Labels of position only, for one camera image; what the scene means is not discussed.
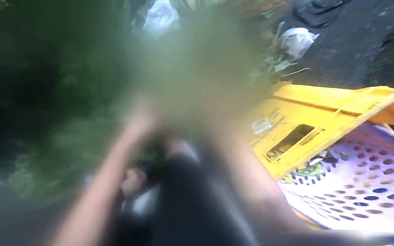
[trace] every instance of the plastic basket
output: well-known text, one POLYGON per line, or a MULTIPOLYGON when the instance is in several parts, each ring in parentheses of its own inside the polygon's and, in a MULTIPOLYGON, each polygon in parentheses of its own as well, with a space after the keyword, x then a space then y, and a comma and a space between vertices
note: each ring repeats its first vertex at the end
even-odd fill
POLYGON ((324 173, 280 183, 294 209, 331 229, 394 232, 394 133, 386 127, 394 125, 394 88, 282 82, 247 119, 250 144, 277 180, 291 177, 324 149, 337 157, 334 164, 321 162, 324 173), (302 133, 299 126, 309 129, 292 146, 283 145, 302 133), (276 148, 285 149, 269 156, 276 148))
POLYGON ((330 151, 348 160, 279 184, 290 205, 330 229, 394 232, 394 136, 364 123, 330 151))

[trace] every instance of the person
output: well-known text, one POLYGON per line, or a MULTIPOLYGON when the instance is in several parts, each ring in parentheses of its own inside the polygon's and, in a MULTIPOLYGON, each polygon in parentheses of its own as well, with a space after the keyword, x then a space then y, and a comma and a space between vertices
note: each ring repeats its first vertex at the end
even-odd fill
MULTIPOLYGON (((258 228, 260 243, 268 243, 268 232, 308 230, 252 148, 230 126, 232 121, 222 122, 220 118, 205 119, 207 129, 236 193, 258 228)), ((147 100, 134 106, 96 177, 58 228, 51 245, 97 246, 105 242, 121 187, 125 194, 134 193, 147 179, 145 173, 130 168, 132 154, 156 131, 161 131, 161 126, 161 116, 147 100)), ((196 160, 184 154, 177 138, 166 142, 163 188, 152 222, 150 245, 244 245, 232 233, 232 223, 225 219, 223 209, 214 208, 214 199, 208 199, 205 173, 193 164, 196 160)))

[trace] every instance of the hand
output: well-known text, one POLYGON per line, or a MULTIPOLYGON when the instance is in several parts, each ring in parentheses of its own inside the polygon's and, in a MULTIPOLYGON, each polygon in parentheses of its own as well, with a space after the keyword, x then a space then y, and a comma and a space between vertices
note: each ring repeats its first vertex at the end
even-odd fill
POLYGON ((124 193, 124 198, 127 199, 139 192, 146 181, 147 176, 139 168, 127 170, 126 178, 121 183, 121 189, 124 193))
POLYGON ((126 137, 142 141, 154 133, 161 124, 161 115, 149 98, 140 98, 134 105, 125 127, 126 137))

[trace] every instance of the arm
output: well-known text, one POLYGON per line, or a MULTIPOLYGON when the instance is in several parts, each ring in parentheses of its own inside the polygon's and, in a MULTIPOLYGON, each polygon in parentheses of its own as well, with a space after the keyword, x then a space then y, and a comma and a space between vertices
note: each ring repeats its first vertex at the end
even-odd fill
POLYGON ((94 181, 70 211, 53 246, 96 246, 109 221, 130 156, 154 129, 152 115, 137 106, 94 181))
POLYGON ((226 121, 222 122, 224 123, 212 122, 210 128, 213 142, 226 161, 235 188, 253 221, 262 230, 261 235, 308 230, 306 224, 291 209, 276 181, 243 140, 239 128, 227 126, 226 121))

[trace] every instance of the vegetation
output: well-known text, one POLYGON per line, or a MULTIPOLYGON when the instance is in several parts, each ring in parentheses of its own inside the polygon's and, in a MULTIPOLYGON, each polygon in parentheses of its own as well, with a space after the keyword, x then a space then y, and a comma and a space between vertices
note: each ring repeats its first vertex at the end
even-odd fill
MULTIPOLYGON (((84 175, 96 169, 133 92, 130 64, 136 61, 129 59, 134 55, 127 48, 138 9, 130 0, 12 0, 0 10, 0 29, 15 47, 8 52, 0 48, 0 166, 6 163, 3 169, 8 170, 1 184, 24 198, 49 203, 74 193, 84 175)), ((275 67, 286 63, 277 42, 252 75, 254 86, 276 81, 275 67)), ((211 59, 202 71, 228 69, 223 61, 237 55, 229 53, 235 45, 219 50, 224 58, 211 59)), ((235 66, 244 64, 246 70, 250 61, 235 66)), ((162 66, 143 69, 174 72, 162 66)), ((160 85, 176 87, 180 76, 186 74, 177 73, 176 84, 160 85)), ((156 158, 153 150, 140 156, 156 158)))

